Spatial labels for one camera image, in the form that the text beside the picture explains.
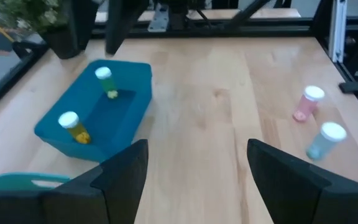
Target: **yellow pill bottle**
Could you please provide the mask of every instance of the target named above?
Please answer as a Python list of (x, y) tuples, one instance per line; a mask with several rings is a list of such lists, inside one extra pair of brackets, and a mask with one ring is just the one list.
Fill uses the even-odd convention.
[(75, 112), (69, 111), (63, 113), (59, 117), (59, 124), (65, 128), (73, 138), (82, 144), (89, 144), (91, 142), (90, 134), (80, 122), (80, 118)]

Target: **white mounting plate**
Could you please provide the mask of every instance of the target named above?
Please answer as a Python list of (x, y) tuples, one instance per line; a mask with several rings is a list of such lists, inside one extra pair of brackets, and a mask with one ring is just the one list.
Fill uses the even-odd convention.
[(347, 0), (334, 0), (331, 27), (329, 28), (329, 57), (343, 62), (346, 32)]
[(166, 32), (169, 23), (169, 7), (167, 5), (157, 4), (153, 19), (150, 21), (147, 30), (149, 32)]

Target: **pill bottle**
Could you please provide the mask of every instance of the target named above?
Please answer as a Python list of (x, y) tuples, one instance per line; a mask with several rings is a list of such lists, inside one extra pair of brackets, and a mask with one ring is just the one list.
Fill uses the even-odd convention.
[(298, 107), (292, 114), (293, 119), (297, 122), (306, 121), (316, 109), (317, 103), (321, 101), (324, 96), (324, 91), (317, 86), (306, 87), (298, 103)]
[(315, 161), (324, 159), (337, 143), (345, 140), (346, 136), (346, 130), (341, 125), (334, 122), (324, 123), (321, 126), (320, 133), (306, 150), (306, 154)]
[(80, 118), (75, 112), (69, 111), (63, 113), (58, 120), (59, 124), (65, 128), (73, 138), (82, 144), (89, 144), (91, 142), (91, 137), (87, 130), (84, 128), (80, 122)]
[(108, 67), (100, 67), (96, 69), (95, 74), (102, 84), (102, 88), (106, 92), (107, 97), (110, 99), (118, 97), (117, 88), (111, 76), (111, 70)]

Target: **table surface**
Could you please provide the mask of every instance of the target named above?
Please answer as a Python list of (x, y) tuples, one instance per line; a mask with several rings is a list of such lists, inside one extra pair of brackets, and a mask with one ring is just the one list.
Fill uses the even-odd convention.
[[(64, 156), (33, 133), (38, 120), (104, 42), (59, 60), (48, 51), (0, 101), (0, 173), (76, 177), (96, 163)], [(348, 139), (316, 164), (358, 181), (358, 100), (314, 38), (129, 39), (116, 60), (153, 69), (153, 100), (136, 139), (149, 140), (149, 169), (136, 223), (272, 223), (246, 158), (257, 138), (310, 160), (307, 145), (325, 121)], [(306, 123), (291, 118), (307, 85), (326, 92)]]

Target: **green leaves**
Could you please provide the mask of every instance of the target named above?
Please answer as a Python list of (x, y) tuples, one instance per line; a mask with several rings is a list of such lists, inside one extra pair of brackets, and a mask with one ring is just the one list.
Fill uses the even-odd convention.
[(0, 0), (0, 18), (6, 26), (45, 32), (67, 24), (64, 0)]

